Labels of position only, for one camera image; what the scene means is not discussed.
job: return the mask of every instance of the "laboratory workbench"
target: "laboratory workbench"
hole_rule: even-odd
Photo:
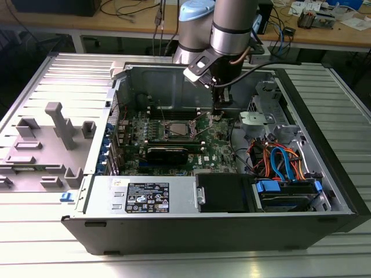
[[[117,0],[118,6],[130,5],[130,0]],[[132,12],[153,5],[153,1],[145,1],[136,7],[127,8]],[[93,17],[79,17],[58,14],[18,13],[11,6],[17,18],[32,32],[48,32],[53,34],[68,34],[72,36],[77,53],[84,53],[83,36],[115,36],[123,38],[152,38],[154,32],[154,19],[156,8],[144,10],[135,14],[135,23],[109,16],[101,11]],[[114,13],[112,3],[107,4],[104,10]],[[285,25],[296,29],[292,47],[304,49],[339,50],[352,52],[367,52],[371,47],[371,28],[357,31],[342,23],[336,22],[332,30],[312,28],[305,30],[297,27],[296,16],[288,15],[289,8],[277,8],[278,15]],[[362,13],[371,13],[371,7],[362,5]],[[176,30],[176,5],[166,6],[166,20],[164,25],[164,38],[169,39]],[[4,30],[24,31],[23,27],[12,17],[6,8],[5,0],[0,0],[0,28]],[[260,35],[266,45],[272,45],[278,39],[274,26],[269,25],[264,35]]]

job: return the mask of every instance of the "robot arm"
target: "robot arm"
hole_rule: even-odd
[[[232,103],[231,85],[246,76],[241,72],[257,7],[258,0],[191,0],[181,8],[174,61],[189,64],[184,75],[191,82],[211,88],[214,115]],[[277,63],[300,64],[269,62],[259,68]]]

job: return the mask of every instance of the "wire bundle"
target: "wire bundle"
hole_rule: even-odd
[[[149,7],[146,7],[146,8],[142,8],[142,9],[139,9],[139,10],[135,10],[134,12],[128,12],[128,13],[122,13],[121,10],[122,9],[125,9],[125,8],[129,8],[129,7],[135,7],[135,6],[138,6],[139,4],[141,4],[144,0],[140,0],[140,2],[134,4],[134,5],[126,5],[126,6],[121,6],[121,7],[118,7],[117,6],[117,3],[116,3],[116,0],[107,0],[106,2],[104,2],[102,5],[100,5],[99,9],[102,13],[104,14],[107,14],[109,16],[117,16],[118,18],[120,19],[124,19],[124,20],[128,20],[130,21],[131,23],[134,23],[135,21],[132,19],[133,15],[138,13],[138,12],[141,12],[143,10],[148,10],[148,9],[151,9],[151,8],[154,8],[154,7],[157,7],[159,6],[160,4],[155,4],[153,6],[149,6]],[[108,3],[111,3],[113,2],[114,4],[114,7],[115,7],[115,13],[109,13],[109,12],[106,12],[103,7],[105,7]]]
[[[283,33],[283,30],[285,29],[286,26],[285,26],[285,23],[279,18],[279,14],[274,7],[273,7],[273,11],[275,12],[276,16],[271,15],[270,16],[270,21],[268,21],[268,23],[272,24],[275,27],[274,30],[279,37],[278,37],[276,43],[274,44],[274,46],[271,50],[271,54],[275,57],[278,57],[278,58],[281,58],[284,54],[286,55],[285,57],[287,57],[289,52],[290,52],[290,49],[291,49],[291,43],[292,43],[293,37],[288,36],[289,43],[286,46],[283,46],[284,41],[285,41],[285,34]],[[275,48],[276,48],[277,43],[279,41],[281,43],[280,43],[279,49],[276,51]]]
[[[290,177],[290,174],[288,172],[290,172],[292,168],[297,180],[305,180],[303,171],[301,170],[301,157],[299,157],[299,155],[292,149],[276,142],[258,142],[254,140],[252,141],[246,153],[250,155],[254,147],[261,149],[263,154],[263,158],[258,161],[252,168],[252,171],[255,173],[255,175],[264,176],[265,178],[272,178],[273,180],[283,181],[284,178],[282,173],[278,173],[277,171],[280,171],[281,167],[285,165],[285,155],[287,155],[290,161],[290,165],[285,165],[286,174]],[[271,155],[274,149],[279,149],[280,152],[276,151],[277,155],[283,156],[277,168],[275,167],[276,156]]]

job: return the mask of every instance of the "warning label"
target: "warning label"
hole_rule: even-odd
[[[129,183],[126,194],[127,213],[168,213],[169,184]]]

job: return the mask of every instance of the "gray plastic part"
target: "gray plastic part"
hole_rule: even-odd
[[[97,126],[95,122],[83,122],[81,130],[85,139],[93,139]]]
[[[17,144],[14,146],[17,150],[37,150],[42,148],[42,144],[40,141],[37,142],[17,142]]]
[[[6,163],[14,164],[34,164],[36,159],[33,156],[9,156],[6,160]]]
[[[32,132],[32,129],[40,129],[34,118],[22,118],[16,129],[22,138],[35,138],[35,134]]]
[[[10,188],[13,182],[7,177],[0,177],[0,188]]]
[[[17,174],[12,167],[2,167],[0,168],[0,174]]]
[[[66,121],[67,130],[70,132],[71,136],[74,136],[76,133],[76,130],[74,126],[72,125],[72,122],[69,118],[64,119]],[[56,127],[54,127],[54,132],[56,133],[57,137],[60,138],[59,132]]]
[[[73,151],[69,151],[66,150],[62,140],[57,138],[53,128],[54,126],[40,126],[40,129],[33,130],[36,138],[27,139],[27,142],[42,142],[41,149],[16,149],[14,146],[18,142],[25,141],[24,138],[18,136],[16,142],[9,148],[5,158],[9,156],[33,156],[36,162],[35,164],[19,166],[19,164],[7,164],[3,159],[0,162],[2,164],[0,175],[9,177],[13,185],[11,188],[0,188],[0,192],[61,192],[70,189],[64,179],[66,169],[71,168],[74,174],[78,172],[79,168],[84,169],[93,140],[85,139],[81,127],[75,127],[74,142],[76,147]],[[40,180],[41,177],[48,175],[58,176],[63,183],[63,187],[44,188]]]
[[[75,176],[71,168],[68,168],[66,174],[64,175],[64,179],[70,187],[79,188],[83,179],[83,171],[81,168],[79,168]]]
[[[59,177],[41,177],[40,183],[45,188],[55,188],[63,186],[63,183]]]
[[[65,173],[66,172],[66,167],[64,167],[64,165],[61,164],[58,167],[45,167],[45,170],[49,174],[62,174],[62,173]]]
[[[49,102],[45,108],[45,113],[53,119],[57,132],[59,133],[65,148],[67,150],[72,150],[75,148],[75,142],[72,139],[71,130],[66,125],[66,120],[63,118],[61,110],[61,103]]]

